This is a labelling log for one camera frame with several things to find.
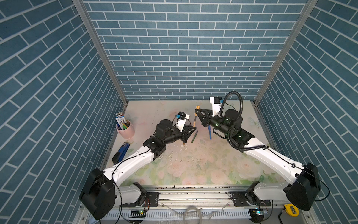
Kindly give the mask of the light green pen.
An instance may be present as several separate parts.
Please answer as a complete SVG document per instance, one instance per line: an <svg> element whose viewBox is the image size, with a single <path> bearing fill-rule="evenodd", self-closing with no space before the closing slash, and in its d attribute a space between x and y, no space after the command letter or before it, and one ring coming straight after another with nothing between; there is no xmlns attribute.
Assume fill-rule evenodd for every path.
<svg viewBox="0 0 358 224"><path fill-rule="evenodd" d="M195 132L195 134L194 134L194 136L193 136L193 138L192 138L192 140L191 140L191 143L193 143L193 142L194 142L194 140L195 140L195 138L196 138L197 134L198 134L198 130L196 130L196 132Z"/></svg>

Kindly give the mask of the blue pen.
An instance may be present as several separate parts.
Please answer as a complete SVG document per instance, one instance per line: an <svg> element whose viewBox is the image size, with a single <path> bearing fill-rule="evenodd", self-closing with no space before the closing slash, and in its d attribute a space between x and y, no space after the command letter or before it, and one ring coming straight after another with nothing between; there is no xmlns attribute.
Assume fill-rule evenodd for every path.
<svg viewBox="0 0 358 224"><path fill-rule="evenodd" d="M208 126L208 131L209 131L209 139L212 140L211 126Z"/></svg>

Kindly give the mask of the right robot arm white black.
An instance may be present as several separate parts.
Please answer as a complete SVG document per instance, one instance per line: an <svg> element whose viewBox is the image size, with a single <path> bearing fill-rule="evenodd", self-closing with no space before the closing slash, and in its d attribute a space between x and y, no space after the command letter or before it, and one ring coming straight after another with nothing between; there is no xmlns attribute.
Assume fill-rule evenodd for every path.
<svg viewBox="0 0 358 224"><path fill-rule="evenodd" d="M234 109L227 110L223 117L208 109L196 109L195 113L202 126L211 126L213 133L233 148L257 159L284 179L282 183L253 182L245 193L248 204L256 206L260 201L273 200L291 203L303 211L311 209L321 190L315 165L304 165L264 145L241 127L242 116Z"/></svg>

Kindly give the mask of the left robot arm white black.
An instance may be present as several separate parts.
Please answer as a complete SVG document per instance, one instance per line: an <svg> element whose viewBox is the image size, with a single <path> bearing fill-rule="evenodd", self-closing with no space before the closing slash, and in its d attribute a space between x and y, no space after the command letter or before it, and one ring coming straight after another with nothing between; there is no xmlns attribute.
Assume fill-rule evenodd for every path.
<svg viewBox="0 0 358 224"><path fill-rule="evenodd" d="M138 183L128 187L121 187L121 184L140 168L161 156L168 144L178 140L186 143L195 131L195 127L187 125L183 120L176 125L168 119L162 120L153 135L128 158L105 170L92 170L79 200L96 220L101 220L115 206L128 203L140 206L145 201L147 191Z"/></svg>

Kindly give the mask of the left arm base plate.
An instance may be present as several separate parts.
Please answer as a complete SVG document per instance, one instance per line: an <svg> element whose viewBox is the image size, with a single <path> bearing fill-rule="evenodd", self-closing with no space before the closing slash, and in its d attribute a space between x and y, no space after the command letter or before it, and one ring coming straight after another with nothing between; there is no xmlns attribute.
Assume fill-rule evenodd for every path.
<svg viewBox="0 0 358 224"><path fill-rule="evenodd" d="M157 207L159 202L159 193L158 192L147 192L144 196L143 194L139 199L134 203L124 203L121 205L122 208L134 208L134 207Z"/></svg>

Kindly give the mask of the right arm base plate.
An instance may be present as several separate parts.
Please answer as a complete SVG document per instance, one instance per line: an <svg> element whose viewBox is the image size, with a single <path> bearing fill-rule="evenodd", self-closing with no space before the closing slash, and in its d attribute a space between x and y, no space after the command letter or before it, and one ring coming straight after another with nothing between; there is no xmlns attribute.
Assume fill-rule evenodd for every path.
<svg viewBox="0 0 358 224"><path fill-rule="evenodd" d="M245 207L245 206L269 207L272 205L270 200L261 201L253 194L246 193L245 191L230 191L228 195L233 201L235 207Z"/></svg>

